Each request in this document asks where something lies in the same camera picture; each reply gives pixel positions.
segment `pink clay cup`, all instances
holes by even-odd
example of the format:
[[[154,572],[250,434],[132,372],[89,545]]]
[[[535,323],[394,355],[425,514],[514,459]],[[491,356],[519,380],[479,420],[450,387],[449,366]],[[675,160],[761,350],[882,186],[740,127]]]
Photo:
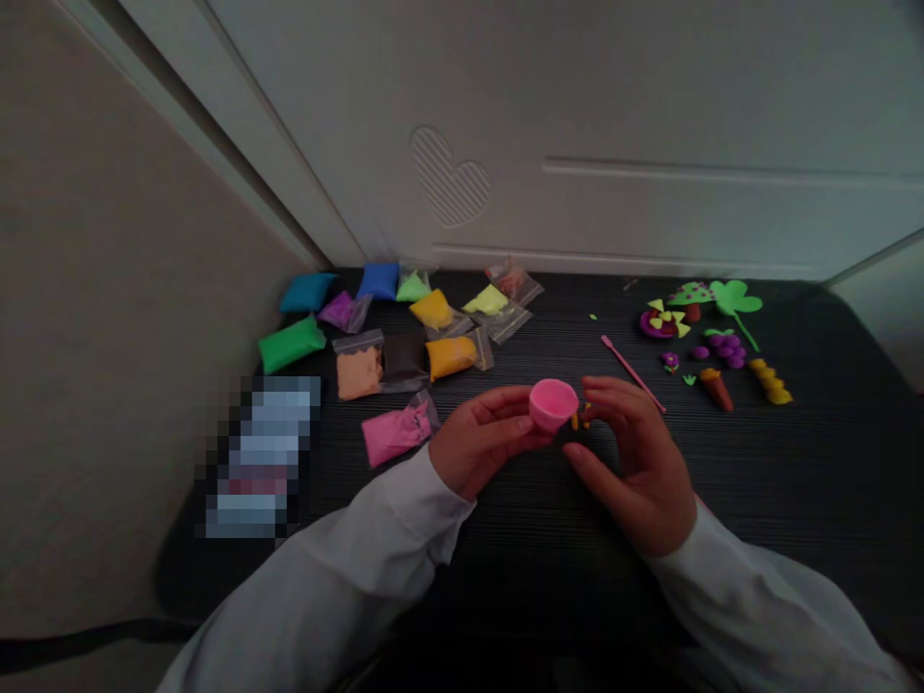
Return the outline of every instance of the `pink clay cup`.
[[[554,434],[578,410],[578,395],[566,382],[540,380],[529,393],[529,417],[547,433]]]

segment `heart design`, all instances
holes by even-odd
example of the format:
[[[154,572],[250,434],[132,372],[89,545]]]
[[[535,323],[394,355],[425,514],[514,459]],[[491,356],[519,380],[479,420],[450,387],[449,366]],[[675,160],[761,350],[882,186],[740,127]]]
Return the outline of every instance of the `heart design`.
[[[452,164],[446,138],[431,127],[411,134],[411,155],[430,212],[446,228],[469,223],[482,212],[491,194],[488,172],[476,161]]]

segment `white door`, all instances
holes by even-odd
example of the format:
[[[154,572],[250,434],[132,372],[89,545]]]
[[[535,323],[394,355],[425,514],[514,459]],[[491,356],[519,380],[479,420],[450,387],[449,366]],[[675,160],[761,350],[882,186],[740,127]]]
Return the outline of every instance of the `white door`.
[[[912,4],[209,6],[371,259],[826,279],[924,226]]]

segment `pink sculpting tool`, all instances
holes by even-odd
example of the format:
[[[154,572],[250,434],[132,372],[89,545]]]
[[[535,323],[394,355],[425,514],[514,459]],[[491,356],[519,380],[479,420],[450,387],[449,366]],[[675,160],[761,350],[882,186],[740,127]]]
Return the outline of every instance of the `pink sculpting tool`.
[[[648,393],[648,396],[657,404],[657,408],[661,410],[661,414],[666,414],[667,409],[665,409],[661,403],[657,400],[657,397],[648,389],[648,385],[645,384],[645,381],[642,380],[638,373],[632,370],[632,366],[629,365],[629,361],[623,358],[623,355],[616,350],[616,347],[613,346],[613,343],[609,341],[609,337],[606,335],[601,335],[600,338],[603,340],[603,343],[609,347],[609,350],[616,354],[616,358],[619,359],[619,362],[623,365],[623,368],[629,371],[629,375],[632,376],[632,379],[638,383],[638,386]]]

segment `door frame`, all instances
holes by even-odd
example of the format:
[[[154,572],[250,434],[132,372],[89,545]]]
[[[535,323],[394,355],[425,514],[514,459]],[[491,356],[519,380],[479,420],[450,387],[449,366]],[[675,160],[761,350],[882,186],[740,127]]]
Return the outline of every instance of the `door frame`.
[[[149,80],[140,83],[139,73],[143,70],[138,70],[137,65],[135,69],[126,69],[125,61],[121,60],[126,58],[131,63],[133,47],[125,46],[124,41],[117,41],[113,46],[113,15],[128,13],[330,264],[362,267],[368,259],[380,254],[378,244],[370,244],[369,239],[352,233],[344,223],[204,0],[159,0],[155,3],[148,0],[59,0],[59,3],[136,82],[154,107],[176,126],[176,107],[170,103],[173,99],[164,98],[157,90],[152,96],[152,89],[146,84]],[[195,148],[200,140],[208,138],[201,128],[184,131],[178,127],[178,130]],[[235,176],[229,176],[227,166],[215,168],[237,193],[246,197],[256,194],[252,186],[242,185]]]

